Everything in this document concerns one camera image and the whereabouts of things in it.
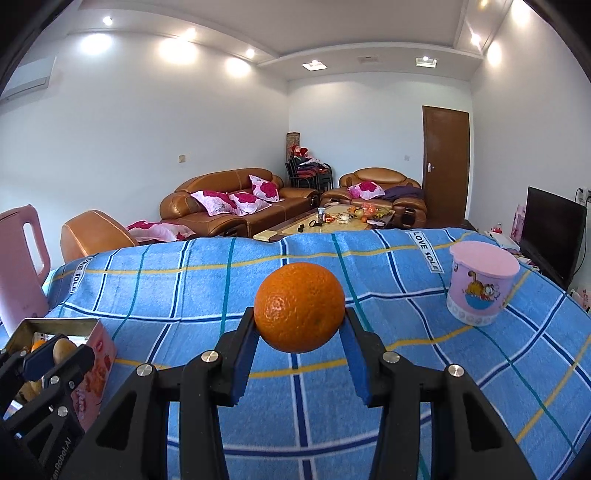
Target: chair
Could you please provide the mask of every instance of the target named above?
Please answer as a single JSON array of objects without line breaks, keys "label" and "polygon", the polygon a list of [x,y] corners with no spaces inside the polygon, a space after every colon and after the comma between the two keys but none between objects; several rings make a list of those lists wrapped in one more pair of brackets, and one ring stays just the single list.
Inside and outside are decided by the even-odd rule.
[{"label": "chair", "polygon": [[300,172],[297,173],[297,170],[294,166],[294,163],[291,161],[291,158],[285,162],[285,169],[287,170],[287,174],[290,179],[290,184],[292,187],[295,188],[306,188],[306,189],[314,189],[319,190],[320,184],[317,181],[317,176],[312,173],[308,172]]},{"label": "chair", "polygon": [[299,157],[295,157],[290,155],[288,163],[288,172],[290,177],[294,176],[294,178],[307,178],[313,179],[315,184],[315,189],[323,192],[325,190],[330,190],[333,187],[333,174],[332,168],[330,165],[327,165],[327,168],[321,168],[316,165],[298,165],[297,159]]},{"label": "chair", "polygon": [[88,210],[61,227],[60,246],[68,263],[100,252],[137,247],[138,243],[127,228],[106,213]]}]

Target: pink container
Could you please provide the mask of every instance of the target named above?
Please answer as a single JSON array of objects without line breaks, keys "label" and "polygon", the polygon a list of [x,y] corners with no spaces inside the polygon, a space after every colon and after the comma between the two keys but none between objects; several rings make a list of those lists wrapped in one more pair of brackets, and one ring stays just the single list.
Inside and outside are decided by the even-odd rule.
[{"label": "pink container", "polygon": [[453,272],[447,308],[468,325],[491,324],[503,309],[519,262],[502,248],[483,242],[460,242],[449,251]]},{"label": "pink container", "polygon": [[[35,271],[23,227],[31,225],[43,262]],[[0,213],[0,319],[12,335],[23,319],[44,317],[49,305],[41,286],[49,274],[49,254],[37,211],[31,206]]]}]

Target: pink bag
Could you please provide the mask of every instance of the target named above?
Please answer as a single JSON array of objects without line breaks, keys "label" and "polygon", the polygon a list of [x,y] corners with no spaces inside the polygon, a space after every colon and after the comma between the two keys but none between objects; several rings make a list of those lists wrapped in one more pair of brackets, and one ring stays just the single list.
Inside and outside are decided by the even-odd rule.
[{"label": "pink bag", "polygon": [[518,205],[515,217],[513,218],[513,227],[511,228],[511,239],[519,243],[523,233],[523,223],[525,221],[525,207]]}]

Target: potato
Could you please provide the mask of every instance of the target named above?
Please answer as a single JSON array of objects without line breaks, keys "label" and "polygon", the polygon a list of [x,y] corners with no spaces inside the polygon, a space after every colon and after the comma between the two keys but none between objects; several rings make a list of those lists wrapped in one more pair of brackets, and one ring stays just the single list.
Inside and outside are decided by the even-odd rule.
[{"label": "potato", "polygon": [[62,363],[77,346],[68,338],[60,338],[53,346],[53,362],[57,365]]}]

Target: metal screw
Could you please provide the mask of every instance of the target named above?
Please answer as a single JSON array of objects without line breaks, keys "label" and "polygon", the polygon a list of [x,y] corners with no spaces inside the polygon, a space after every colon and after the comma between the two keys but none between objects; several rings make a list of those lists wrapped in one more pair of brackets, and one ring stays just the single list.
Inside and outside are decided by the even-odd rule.
[{"label": "metal screw", "polygon": [[207,352],[203,352],[201,354],[201,360],[203,360],[207,364],[216,361],[219,357],[220,354],[217,353],[215,350],[208,350]]},{"label": "metal screw", "polygon": [[384,359],[385,362],[387,362],[389,364],[396,364],[400,360],[400,355],[398,355],[396,352],[388,351],[388,352],[384,352],[384,354],[382,355],[382,358]]},{"label": "metal screw", "polygon": [[150,373],[152,373],[152,370],[152,365],[141,364],[138,368],[135,369],[135,373],[137,373],[140,377],[147,377]]},{"label": "metal screw", "polygon": [[453,377],[461,377],[465,373],[463,367],[460,367],[460,365],[455,364],[447,367],[447,371]]}]

